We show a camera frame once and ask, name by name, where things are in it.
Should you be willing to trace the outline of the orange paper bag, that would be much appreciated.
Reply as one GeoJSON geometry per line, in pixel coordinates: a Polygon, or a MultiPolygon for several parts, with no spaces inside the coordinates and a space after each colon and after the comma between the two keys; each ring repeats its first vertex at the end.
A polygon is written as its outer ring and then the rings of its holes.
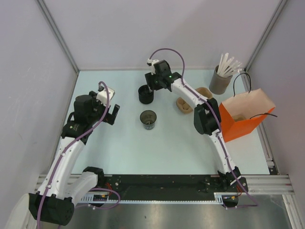
{"type": "Polygon", "coordinates": [[[267,116],[275,109],[274,102],[262,89],[252,90],[251,78],[249,89],[222,101],[219,105],[221,128],[224,141],[235,140],[256,129],[267,116]]]}

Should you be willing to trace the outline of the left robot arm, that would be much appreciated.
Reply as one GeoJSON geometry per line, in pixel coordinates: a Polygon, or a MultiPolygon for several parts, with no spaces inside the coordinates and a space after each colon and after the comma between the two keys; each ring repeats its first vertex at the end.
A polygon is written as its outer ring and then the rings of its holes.
{"type": "Polygon", "coordinates": [[[38,223],[67,225],[81,198],[92,189],[104,188],[104,172],[97,167],[86,167],[71,185],[68,180],[94,128],[101,122],[114,124],[120,107],[115,105],[113,112],[109,112],[113,96],[114,91],[91,91],[76,97],[74,110],[62,129],[52,166],[37,192],[29,194],[29,211],[38,223]]]}

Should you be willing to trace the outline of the brown pulp cup carrier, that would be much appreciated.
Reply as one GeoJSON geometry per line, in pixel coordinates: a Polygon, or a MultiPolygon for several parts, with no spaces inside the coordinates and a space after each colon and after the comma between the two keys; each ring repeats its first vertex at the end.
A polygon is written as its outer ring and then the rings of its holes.
{"type": "Polygon", "coordinates": [[[243,115],[241,115],[241,114],[235,115],[235,116],[233,116],[232,118],[233,118],[233,120],[234,120],[235,122],[243,121],[243,120],[246,119],[246,118],[245,118],[243,115]]]}

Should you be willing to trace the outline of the dark takeout coffee cup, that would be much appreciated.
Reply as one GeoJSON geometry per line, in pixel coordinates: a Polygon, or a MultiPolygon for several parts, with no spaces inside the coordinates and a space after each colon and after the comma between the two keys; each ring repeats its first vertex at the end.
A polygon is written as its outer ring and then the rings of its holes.
{"type": "Polygon", "coordinates": [[[152,110],[145,110],[140,114],[140,121],[146,130],[152,130],[157,121],[157,114],[152,110]]]}

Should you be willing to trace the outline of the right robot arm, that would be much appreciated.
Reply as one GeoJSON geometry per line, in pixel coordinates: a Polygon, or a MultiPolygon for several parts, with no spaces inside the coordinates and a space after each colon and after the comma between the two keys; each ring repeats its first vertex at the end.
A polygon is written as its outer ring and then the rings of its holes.
{"type": "Polygon", "coordinates": [[[241,172],[233,162],[224,142],[217,101],[195,91],[179,73],[171,71],[167,61],[148,59],[147,64],[151,68],[151,72],[145,75],[149,90],[167,89],[185,100],[193,109],[193,124],[196,131],[201,135],[207,135],[215,147],[220,187],[224,191],[232,191],[238,185],[246,192],[241,172]]]}

